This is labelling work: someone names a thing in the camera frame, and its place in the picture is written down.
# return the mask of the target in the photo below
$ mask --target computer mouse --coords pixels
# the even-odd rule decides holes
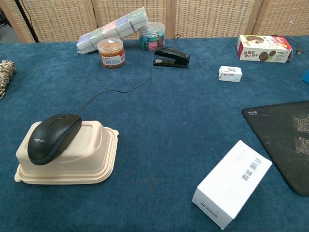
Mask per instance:
[[[81,117],[72,114],[57,114],[42,121],[29,138],[30,161],[36,165],[44,165],[57,158],[68,147],[81,126]]]

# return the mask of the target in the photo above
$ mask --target wicker wall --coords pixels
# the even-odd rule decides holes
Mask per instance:
[[[145,7],[166,36],[222,37],[239,34],[309,35],[308,0],[23,0],[42,42],[76,41],[133,10]],[[0,6],[22,42],[33,42],[14,0]],[[126,39],[136,39],[137,34]]]

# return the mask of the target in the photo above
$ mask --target mouse pad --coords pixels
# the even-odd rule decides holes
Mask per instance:
[[[309,101],[248,108],[242,114],[285,180],[309,196]]]

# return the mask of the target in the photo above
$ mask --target black stapler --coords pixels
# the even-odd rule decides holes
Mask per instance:
[[[172,50],[169,48],[162,48],[155,51],[154,54],[157,56],[173,59],[155,59],[155,66],[168,66],[177,68],[188,68],[189,66],[190,56],[186,53]]]

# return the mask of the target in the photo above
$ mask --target jar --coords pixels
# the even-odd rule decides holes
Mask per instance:
[[[150,22],[140,30],[140,47],[145,51],[155,51],[164,46],[165,26],[163,23]]]
[[[109,38],[98,42],[100,60],[105,68],[118,68],[126,62],[122,40]]]

